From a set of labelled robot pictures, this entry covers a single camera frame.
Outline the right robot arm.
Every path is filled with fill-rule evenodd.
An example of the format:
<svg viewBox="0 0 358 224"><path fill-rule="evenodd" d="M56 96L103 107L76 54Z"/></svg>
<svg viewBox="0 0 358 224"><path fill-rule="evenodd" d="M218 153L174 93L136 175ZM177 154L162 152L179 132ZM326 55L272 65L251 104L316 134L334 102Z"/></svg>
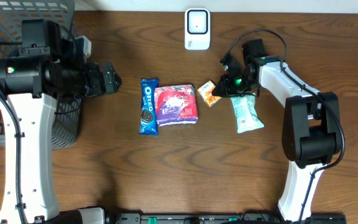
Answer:
<svg viewBox="0 0 358 224"><path fill-rule="evenodd" d="M338 97L310 87L290 70L283 57L268 55L262 39L242 46L244 63L227 52L220 60L227 72L212 94L235 98L265 88L284 107L282 147L289 160L285 188L278 201L281 218L300 223L311 218L311 203L324 170L338 164L345 150Z"/></svg>

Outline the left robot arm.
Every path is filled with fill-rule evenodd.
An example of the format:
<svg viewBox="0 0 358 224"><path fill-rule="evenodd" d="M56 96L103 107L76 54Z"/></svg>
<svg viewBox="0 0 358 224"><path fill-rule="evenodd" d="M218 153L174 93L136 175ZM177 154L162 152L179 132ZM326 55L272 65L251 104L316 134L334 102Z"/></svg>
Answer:
<svg viewBox="0 0 358 224"><path fill-rule="evenodd" d="M15 57L0 59L0 108L6 174L0 223L112 223L102 207L60 211L52 175L52 127L58 102L116 93L122 80L111 63L88 63L85 37L62 37L63 26L22 22Z"/></svg>

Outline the teal wet wipes packet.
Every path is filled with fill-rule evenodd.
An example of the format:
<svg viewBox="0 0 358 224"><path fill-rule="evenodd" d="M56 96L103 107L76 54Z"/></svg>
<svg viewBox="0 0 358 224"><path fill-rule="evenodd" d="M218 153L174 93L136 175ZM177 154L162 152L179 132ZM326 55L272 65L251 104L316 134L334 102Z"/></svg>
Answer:
<svg viewBox="0 0 358 224"><path fill-rule="evenodd" d="M239 134L264 127L255 110L255 99L255 93L231 98Z"/></svg>

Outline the grey plastic mesh basket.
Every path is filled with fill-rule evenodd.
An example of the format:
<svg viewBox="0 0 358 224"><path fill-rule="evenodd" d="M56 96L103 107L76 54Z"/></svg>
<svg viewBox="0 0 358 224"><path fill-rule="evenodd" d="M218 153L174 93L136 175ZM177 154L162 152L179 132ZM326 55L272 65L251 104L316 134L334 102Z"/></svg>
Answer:
<svg viewBox="0 0 358 224"><path fill-rule="evenodd" d="M20 42L23 20L46 19L67 28L62 32L64 39L68 33L78 37L74 23L74 1L64 0L0 0L0 42ZM80 122L80 103L58 102L60 113L52 127L52 147L62 149L71 146L76 139ZM0 112L0 146L5 145L3 119Z"/></svg>

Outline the orange pocket tissue pack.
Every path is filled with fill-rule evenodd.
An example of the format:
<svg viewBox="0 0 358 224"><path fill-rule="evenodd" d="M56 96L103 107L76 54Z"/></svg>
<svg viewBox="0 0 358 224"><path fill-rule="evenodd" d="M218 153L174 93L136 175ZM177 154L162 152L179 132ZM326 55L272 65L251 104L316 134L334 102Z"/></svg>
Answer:
<svg viewBox="0 0 358 224"><path fill-rule="evenodd" d="M212 94L212 91L215 89L215 87L216 85L212 81L208 81L198 88L198 93L209 107L212 107L221 99L220 96L214 96Z"/></svg>

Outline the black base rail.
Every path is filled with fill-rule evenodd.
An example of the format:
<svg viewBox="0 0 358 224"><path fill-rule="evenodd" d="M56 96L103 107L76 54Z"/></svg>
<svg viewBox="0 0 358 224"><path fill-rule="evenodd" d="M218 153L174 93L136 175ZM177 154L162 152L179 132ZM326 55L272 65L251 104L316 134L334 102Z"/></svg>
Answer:
<svg viewBox="0 0 358 224"><path fill-rule="evenodd" d="M247 210L242 214L117 213L108 215L104 222L108 224L347 224L347 218L338 213L320 213L301 221L297 218L286 220L279 211Z"/></svg>

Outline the blue Oreo cookie pack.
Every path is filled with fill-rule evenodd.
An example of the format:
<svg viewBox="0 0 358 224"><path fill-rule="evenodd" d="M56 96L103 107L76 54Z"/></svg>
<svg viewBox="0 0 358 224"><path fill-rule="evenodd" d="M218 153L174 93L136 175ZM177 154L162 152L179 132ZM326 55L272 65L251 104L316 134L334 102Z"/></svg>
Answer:
<svg viewBox="0 0 358 224"><path fill-rule="evenodd" d="M142 90L142 101L139 134L158 136L154 91L158 87L159 79L142 79L140 84Z"/></svg>

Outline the white barcode scanner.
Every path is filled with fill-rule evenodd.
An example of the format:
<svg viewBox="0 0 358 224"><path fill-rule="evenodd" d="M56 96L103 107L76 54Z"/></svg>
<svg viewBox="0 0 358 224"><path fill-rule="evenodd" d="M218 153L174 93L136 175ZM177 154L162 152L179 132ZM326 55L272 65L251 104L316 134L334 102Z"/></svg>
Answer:
<svg viewBox="0 0 358 224"><path fill-rule="evenodd" d="M185 11L185 48L207 50L211 42L211 14L205 8L189 8Z"/></svg>

